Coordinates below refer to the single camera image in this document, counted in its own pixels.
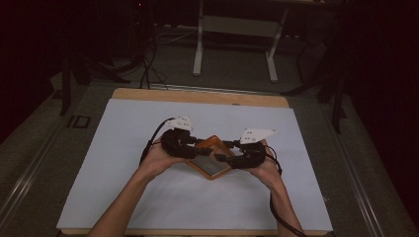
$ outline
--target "cable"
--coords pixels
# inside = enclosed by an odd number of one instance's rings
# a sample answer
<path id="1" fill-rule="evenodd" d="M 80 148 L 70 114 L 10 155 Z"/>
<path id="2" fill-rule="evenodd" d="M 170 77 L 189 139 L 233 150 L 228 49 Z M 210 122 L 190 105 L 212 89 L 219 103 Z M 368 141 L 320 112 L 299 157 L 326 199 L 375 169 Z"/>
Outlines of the cable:
<path id="1" fill-rule="evenodd" d="M 304 233 L 295 229 L 290 224 L 286 223 L 282 218 L 280 218 L 280 216 L 275 211 L 274 203 L 272 202 L 272 195 L 270 196 L 270 199 L 269 199 L 269 208 L 271 209 L 272 214 L 275 216 L 275 218 L 278 220 L 278 222 L 280 222 L 284 227 L 289 229 L 289 231 L 292 232 L 295 236 L 306 237 L 306 235 Z"/>
<path id="2" fill-rule="evenodd" d="M 269 145 L 265 145 L 265 147 L 268 147 L 274 153 L 274 156 L 272 156 L 270 154 L 266 154 L 266 155 L 269 158 L 271 158 L 273 161 L 275 161 L 275 163 L 277 163 L 278 172 L 280 172 L 280 175 L 282 175 L 283 174 L 283 169 L 281 168 L 280 162 L 277 159 L 278 158 L 277 157 L 277 152 L 274 150 L 274 148 L 272 148 Z M 269 199 L 269 207 L 271 209 L 272 214 L 278 220 L 278 222 L 280 222 L 284 227 L 286 227 L 287 229 L 289 229 L 289 231 L 291 231 L 294 235 L 296 235 L 298 237 L 305 237 L 306 236 L 304 233 L 302 233 L 299 230 L 295 229 L 294 227 L 292 227 L 291 225 L 289 225 L 288 223 L 286 223 L 282 218 L 280 218 L 280 216 L 275 211 L 274 203 L 272 202 L 272 194 L 271 194 L 270 199 Z"/>
<path id="3" fill-rule="evenodd" d="M 164 120 L 163 122 L 160 123 L 160 125 L 154 131 L 154 134 L 151 136 L 151 139 L 148 140 L 147 145 L 145 146 L 144 150 L 142 151 L 141 159 L 139 160 L 140 165 L 141 165 L 142 161 L 145 159 L 145 157 L 147 156 L 148 151 L 150 150 L 151 146 L 154 144 L 153 141 L 154 141 L 157 133 L 160 131 L 161 127 L 163 127 L 163 125 L 166 123 L 166 121 L 172 120 L 172 119 L 175 119 L 175 118 L 168 118 L 168 119 Z"/>
<path id="4" fill-rule="evenodd" d="M 166 88 L 166 90 L 169 90 L 169 88 L 167 87 L 167 85 L 165 83 L 165 81 L 167 80 L 167 75 L 162 73 L 162 72 L 157 71 L 152 64 L 150 64 L 150 68 L 154 72 L 154 75 L 156 75 L 156 77 L 158 79 L 157 82 L 152 82 L 151 81 L 150 83 L 159 83 L 160 82 L 161 84 L 163 84 L 163 86 Z"/>
<path id="5" fill-rule="evenodd" d="M 196 31 L 197 31 L 197 30 L 194 30 L 194 31 L 192 31 L 192 32 L 179 32 L 179 33 L 174 33 L 174 31 L 173 31 L 173 32 L 171 32 L 171 33 L 161 33 L 161 34 L 157 35 L 156 37 L 157 37 L 157 38 L 160 38 L 160 37 L 162 37 L 162 36 L 180 36 L 180 35 L 190 34 L 190 33 L 196 32 Z"/>
<path id="6" fill-rule="evenodd" d="M 149 81 L 149 78 L 148 78 L 148 69 L 150 68 L 151 64 L 152 64 L 152 63 L 153 63 L 153 61 L 154 61 L 154 58 L 155 58 L 156 52 L 155 52 L 154 48 L 152 48 L 150 45 L 149 45 L 149 47 L 151 48 L 151 50 L 152 50 L 152 52 L 153 52 L 153 55 L 152 55 L 151 60 L 149 61 L 148 65 L 147 65 L 147 63 L 146 63 L 146 59 L 145 59 L 145 57 L 144 57 L 144 59 L 143 59 L 143 62 L 144 62 L 144 65 L 145 65 L 145 71 L 144 71 L 144 73 L 142 74 L 141 81 L 140 81 L 140 83 L 139 83 L 139 89 L 142 89 L 142 83 L 143 83 L 143 81 L 144 81 L 144 77 L 145 77 L 145 79 L 146 79 L 146 81 L 147 81 L 147 88 L 148 88 L 148 89 L 150 89 L 150 81 Z"/>
<path id="7" fill-rule="evenodd" d="M 56 233 L 55 237 L 59 237 L 59 236 L 61 236 L 61 234 L 62 234 L 62 232 L 61 232 L 61 230 L 59 230 L 59 231 Z"/>
<path id="8" fill-rule="evenodd" d="M 180 40 L 181 38 L 185 38 L 185 37 L 187 37 L 187 36 L 190 36 L 190 35 L 192 35 L 192 34 L 194 34 L 194 33 L 196 33 L 197 31 L 193 31 L 193 32 L 190 32 L 190 33 L 186 33 L 186 34 L 184 34 L 184 35 L 182 35 L 182 36 L 179 36 L 179 37 L 177 37 L 177 38 L 174 38 L 174 39 L 170 39 L 170 40 L 167 40 L 167 41 L 160 41 L 160 42 L 158 42 L 158 43 L 160 43 L 160 44 L 166 44 L 166 43 L 170 43 L 170 42 L 173 42 L 173 41 L 176 41 L 176 40 Z"/>

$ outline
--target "black cable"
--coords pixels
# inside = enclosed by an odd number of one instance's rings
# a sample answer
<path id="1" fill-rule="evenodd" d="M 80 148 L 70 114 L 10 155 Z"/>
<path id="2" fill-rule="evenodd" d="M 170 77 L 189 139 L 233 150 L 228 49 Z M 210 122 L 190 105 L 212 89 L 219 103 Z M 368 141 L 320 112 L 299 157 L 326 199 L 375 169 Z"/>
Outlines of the black cable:
<path id="1" fill-rule="evenodd" d="M 277 152 L 275 152 L 274 148 L 272 148 L 269 145 L 266 145 L 265 147 L 268 147 L 274 153 L 274 156 L 272 156 L 270 154 L 266 154 L 266 156 L 268 156 L 273 161 L 275 161 L 275 163 L 277 163 L 278 172 L 280 172 L 280 175 L 282 175 L 283 174 L 283 169 L 281 168 L 280 162 L 277 159 L 278 158 L 277 157 Z M 286 221 L 284 221 L 282 218 L 280 218 L 280 216 L 275 211 L 274 203 L 272 202 L 272 194 L 271 194 L 270 199 L 269 199 L 269 207 L 271 209 L 272 214 L 278 220 L 278 222 L 280 222 L 284 227 L 286 227 L 287 229 L 289 229 L 289 231 L 291 231 L 295 236 L 298 236 L 298 237 L 305 237 L 306 236 L 304 233 L 302 233 L 299 230 L 295 229 L 294 227 L 292 227 L 291 225 L 289 225 Z"/>
<path id="2" fill-rule="evenodd" d="M 61 230 L 59 230 L 58 233 L 56 233 L 55 237 L 59 237 L 59 236 L 61 236 L 61 234 L 62 234 L 62 232 L 61 232 Z"/>
<path id="3" fill-rule="evenodd" d="M 274 203 L 272 202 L 272 195 L 271 195 L 271 197 L 269 199 L 269 207 L 271 208 L 271 212 L 275 216 L 275 218 L 278 220 L 278 222 L 280 222 L 284 227 L 286 227 L 287 229 L 289 229 L 290 232 L 292 232 L 295 236 L 298 236 L 298 237 L 306 237 L 306 235 L 304 233 L 302 233 L 301 231 L 295 229 L 293 226 L 291 226 L 290 224 L 286 223 L 282 218 L 280 218 L 280 216 L 275 211 Z"/>
<path id="4" fill-rule="evenodd" d="M 155 69 L 155 67 L 152 64 L 150 64 L 150 68 L 154 72 L 154 75 L 156 75 L 156 77 L 158 79 L 158 81 L 151 82 L 151 83 L 161 83 L 166 88 L 166 90 L 169 90 L 169 88 L 167 87 L 167 85 L 165 83 L 165 81 L 167 80 L 167 75 L 164 74 L 163 72 L 157 71 L 157 69 Z"/>
<path id="5" fill-rule="evenodd" d="M 153 49 L 150 45 L 149 45 L 149 47 L 151 48 L 151 50 L 152 50 L 152 52 L 153 52 L 153 55 L 152 55 L 151 60 L 149 61 L 148 65 L 147 65 L 147 63 L 146 63 L 146 59 L 145 59 L 145 57 L 144 57 L 144 59 L 143 59 L 144 66 L 145 66 L 145 71 L 144 71 L 144 73 L 142 74 L 141 81 L 140 81 L 140 83 L 139 83 L 139 89 L 142 89 L 142 82 L 144 81 L 144 77 L 146 78 L 146 81 L 147 81 L 147 88 L 148 88 L 148 89 L 150 89 L 150 82 L 149 82 L 149 80 L 148 80 L 148 69 L 150 68 L 151 64 L 152 64 L 152 63 L 153 63 L 153 61 L 154 61 L 154 58 L 155 58 L 156 52 L 155 52 L 155 50 L 154 50 L 154 49 Z"/>
<path id="6" fill-rule="evenodd" d="M 172 120 L 172 119 L 175 119 L 175 118 L 168 118 L 168 119 L 164 120 L 163 122 L 160 123 L 160 125 L 154 131 L 154 134 L 151 136 L 151 139 L 148 140 L 147 145 L 145 146 L 144 150 L 142 151 L 141 159 L 139 159 L 139 164 L 140 165 L 141 165 L 142 161 L 145 159 L 145 156 L 147 156 L 148 151 L 150 150 L 151 146 L 153 144 L 157 144 L 157 143 L 153 143 L 153 141 L 154 141 L 157 133 L 160 131 L 161 127 L 163 127 L 163 125 L 166 123 L 166 121 Z"/>

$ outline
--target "wrist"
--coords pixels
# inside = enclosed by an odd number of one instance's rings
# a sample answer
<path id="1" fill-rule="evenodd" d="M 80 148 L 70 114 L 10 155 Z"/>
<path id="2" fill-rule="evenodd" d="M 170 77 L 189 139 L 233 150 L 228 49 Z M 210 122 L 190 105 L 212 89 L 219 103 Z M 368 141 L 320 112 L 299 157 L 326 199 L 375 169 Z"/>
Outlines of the wrist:
<path id="1" fill-rule="evenodd" d="M 283 179 L 278 172 L 265 172 L 258 178 L 270 191 L 284 186 Z"/>
<path id="2" fill-rule="evenodd" d="M 292 209 L 290 197 L 284 184 L 276 184 L 270 191 L 272 199 L 276 204 L 281 206 L 281 210 L 285 211 Z"/>
<path id="3" fill-rule="evenodd" d="M 148 185 L 152 180 L 154 180 L 155 176 L 148 174 L 147 172 L 137 169 L 135 173 L 132 175 L 132 180 L 139 185 Z"/>
<path id="4" fill-rule="evenodd" d="M 272 194 L 281 195 L 287 192 L 287 188 L 284 185 L 284 182 L 281 178 L 276 179 L 274 182 L 271 182 L 267 185 L 268 189 Z"/>

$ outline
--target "floor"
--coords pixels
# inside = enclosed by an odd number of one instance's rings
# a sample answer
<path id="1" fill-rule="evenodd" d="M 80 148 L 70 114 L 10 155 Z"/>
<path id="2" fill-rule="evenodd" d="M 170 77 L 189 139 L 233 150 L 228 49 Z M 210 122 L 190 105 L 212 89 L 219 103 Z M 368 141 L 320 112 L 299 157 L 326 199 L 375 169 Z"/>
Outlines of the floor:
<path id="1" fill-rule="evenodd" d="M 149 61 L 154 55 L 149 67 L 152 89 L 280 96 L 302 84 L 296 66 L 303 47 L 299 39 L 280 41 L 275 56 L 280 82 L 273 84 L 265 64 L 264 39 L 220 42 L 220 35 L 205 35 L 202 75 L 196 77 L 192 75 L 196 31 L 166 29 L 157 35 L 157 51 L 147 55 Z M 0 236 L 59 234 L 56 222 L 108 100 L 118 87 L 139 87 L 143 73 L 141 67 L 122 75 L 131 81 L 128 85 L 110 82 L 95 72 L 89 86 L 73 81 L 72 106 L 66 116 L 59 116 L 60 100 L 49 98 L 0 146 Z M 60 74 L 51 82 L 59 90 Z M 342 133 L 337 134 L 330 123 L 332 105 L 317 103 L 317 91 L 313 88 L 288 100 L 323 193 L 333 234 L 418 236 L 350 96 L 344 97 L 346 118 L 340 120 Z M 89 126 L 72 126 L 72 116 L 89 117 Z"/>

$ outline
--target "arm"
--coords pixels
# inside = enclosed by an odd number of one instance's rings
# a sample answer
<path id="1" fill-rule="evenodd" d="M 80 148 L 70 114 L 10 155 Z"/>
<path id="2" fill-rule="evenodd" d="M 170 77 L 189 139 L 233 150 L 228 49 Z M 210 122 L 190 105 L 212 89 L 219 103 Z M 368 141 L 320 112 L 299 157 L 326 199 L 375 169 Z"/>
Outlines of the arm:
<path id="1" fill-rule="evenodd" d="M 123 236 L 133 210 L 148 183 L 172 165 L 184 161 L 185 159 L 168 155 L 161 148 L 161 144 L 154 144 L 123 190 L 90 230 L 88 236 Z"/>
<path id="2" fill-rule="evenodd" d="M 271 191 L 272 202 L 278 216 L 290 226 L 302 232 L 301 225 L 295 215 L 295 212 L 293 211 L 293 206 L 291 204 L 287 188 L 283 182 L 283 179 L 281 178 L 280 173 L 278 172 L 276 163 L 270 158 L 266 158 L 262 165 L 257 168 L 248 169 L 248 171 L 250 174 L 258 178 Z M 281 223 L 277 222 L 277 225 L 278 236 L 295 236 Z"/>

